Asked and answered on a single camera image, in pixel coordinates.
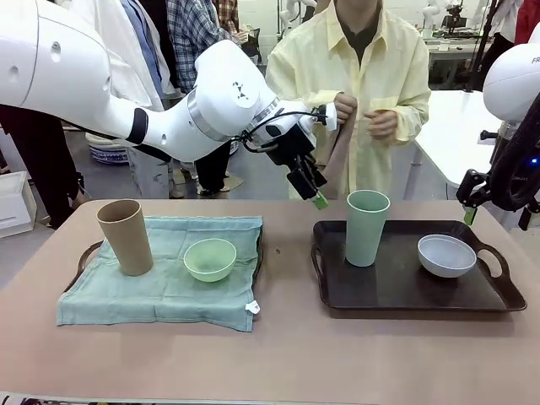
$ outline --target tray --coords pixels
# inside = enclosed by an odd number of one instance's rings
[[[257,282],[257,276],[259,275],[259,271],[261,270],[262,265],[262,228],[261,233],[259,234],[259,237],[256,240],[256,251],[258,253],[258,258],[256,262],[255,272],[253,273],[253,285],[251,286],[253,289],[255,288],[255,284]],[[64,293],[67,293],[77,282],[78,278],[81,277],[81,275],[86,270],[86,265],[88,264],[88,259],[94,253],[97,251],[101,245],[103,244],[103,240],[100,242],[95,242],[93,245],[91,245],[84,253],[81,255],[81,257],[78,259],[78,265],[77,265],[77,273],[75,274],[75,277],[73,280],[69,283],[69,285],[64,289]]]
[[[478,311],[512,312],[527,307],[512,283],[505,258],[482,243],[457,221],[388,221],[375,264],[358,268],[345,259],[345,221],[323,221],[313,229],[311,258],[319,280],[322,302],[335,310]],[[478,259],[476,267],[460,278],[445,279],[420,264],[418,243],[426,235],[454,236],[477,254],[491,252],[502,275],[491,276]]]

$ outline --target green towel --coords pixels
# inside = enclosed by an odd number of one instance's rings
[[[147,217],[145,224],[154,267],[140,277],[126,277],[111,245],[98,256],[58,302],[58,325],[206,321],[251,332],[253,273],[258,262],[261,217]],[[216,283],[196,280],[184,266],[186,250],[209,238],[230,241],[237,260],[231,274]]]

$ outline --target light green cup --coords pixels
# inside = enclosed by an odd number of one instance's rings
[[[380,192],[360,190],[347,198],[347,245],[345,257],[357,267],[375,263],[390,199]]]

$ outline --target bowl rim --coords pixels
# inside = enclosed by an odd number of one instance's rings
[[[225,242],[227,243],[228,245],[232,246],[233,250],[235,251],[235,257],[233,258],[233,260],[225,267],[222,267],[220,268],[219,270],[216,270],[215,272],[198,272],[197,270],[193,270],[192,268],[190,268],[187,263],[186,263],[186,256],[187,254],[189,253],[189,251],[194,247],[194,246],[197,246],[203,242],[208,242],[210,240],[219,240],[220,242]],[[221,273],[223,272],[227,267],[230,267],[231,264],[234,264],[236,262],[236,257],[237,257],[237,252],[236,252],[236,246],[233,245],[232,243],[230,243],[228,240],[225,240],[225,239],[220,239],[220,238],[209,238],[209,239],[203,239],[203,240],[200,240],[199,242],[197,243],[194,243],[193,245],[189,246],[186,250],[186,253],[184,253],[184,266],[186,266],[186,268],[192,272],[192,273],[196,273],[196,274],[202,274],[202,275],[210,275],[210,274],[216,274],[216,273]]]
[[[472,256],[474,257],[474,260],[472,261],[472,263],[469,265],[469,266],[465,266],[465,267],[447,267],[447,266],[443,266],[439,263],[435,263],[433,262],[431,259],[429,259],[423,252],[422,252],[422,249],[420,248],[420,246],[428,241],[428,240],[435,240],[435,239],[439,239],[439,240],[445,240],[447,242],[452,242],[452,243],[456,243],[457,245],[460,245],[460,246],[464,246],[467,248],[467,250],[469,251],[469,253],[472,253]],[[430,263],[432,264],[435,264],[436,266],[438,267],[441,267],[441,268],[444,268],[445,270],[449,270],[449,271],[453,271],[453,272],[462,272],[464,270],[470,270],[474,267],[474,265],[478,262],[478,255],[476,254],[476,252],[474,251],[474,249],[469,246],[467,243],[465,243],[463,240],[459,240],[453,236],[449,236],[449,235],[426,235],[425,237],[423,237],[419,242],[418,242],[418,253],[420,255],[422,255],[422,257],[424,257],[426,260],[428,260]]]

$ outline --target yellow shirt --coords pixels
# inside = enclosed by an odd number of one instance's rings
[[[428,121],[429,51],[418,31],[384,8],[375,38],[361,66],[348,44],[334,1],[327,10],[290,32],[268,58],[267,83],[283,100],[301,99],[310,106],[333,102],[339,92],[358,98],[359,109],[349,145],[340,192],[392,186],[391,145],[368,134],[375,110],[397,113],[396,143],[412,141]],[[316,126],[315,156],[324,165],[327,131]]]

